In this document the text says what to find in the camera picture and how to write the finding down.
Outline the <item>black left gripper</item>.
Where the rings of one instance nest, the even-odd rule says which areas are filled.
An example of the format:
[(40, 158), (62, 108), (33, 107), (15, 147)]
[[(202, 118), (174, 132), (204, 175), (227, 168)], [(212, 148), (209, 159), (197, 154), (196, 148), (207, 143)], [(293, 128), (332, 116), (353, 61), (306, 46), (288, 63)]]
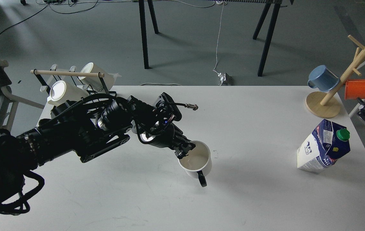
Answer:
[(153, 105), (133, 96), (128, 97), (128, 103), (134, 116), (134, 131), (143, 144), (170, 148), (175, 151), (178, 159), (184, 158), (196, 147), (173, 123), (180, 121), (182, 115), (173, 98), (167, 93), (161, 93)]

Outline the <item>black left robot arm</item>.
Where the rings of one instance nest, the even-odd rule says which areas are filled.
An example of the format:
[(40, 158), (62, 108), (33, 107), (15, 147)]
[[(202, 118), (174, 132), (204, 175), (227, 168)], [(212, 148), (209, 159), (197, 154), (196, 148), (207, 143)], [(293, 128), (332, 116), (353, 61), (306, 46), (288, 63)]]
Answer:
[(30, 210), (28, 200), (45, 181), (37, 167), (74, 151), (82, 163), (128, 142), (130, 130), (143, 144), (174, 150), (183, 159), (196, 145), (174, 124), (180, 104), (162, 93), (153, 105), (134, 96), (94, 94), (54, 106), (51, 119), (16, 137), (0, 129), (0, 214)]

